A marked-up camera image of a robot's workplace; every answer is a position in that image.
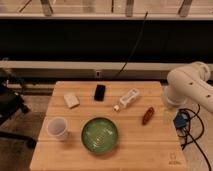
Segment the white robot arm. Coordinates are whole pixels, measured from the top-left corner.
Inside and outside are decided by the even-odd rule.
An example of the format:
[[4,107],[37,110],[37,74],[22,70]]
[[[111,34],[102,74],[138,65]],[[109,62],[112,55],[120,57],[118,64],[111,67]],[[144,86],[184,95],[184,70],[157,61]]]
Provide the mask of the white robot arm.
[[163,103],[167,108],[179,108],[192,99],[213,114],[213,86],[207,83],[210,76],[210,68],[203,62],[171,70],[162,94]]

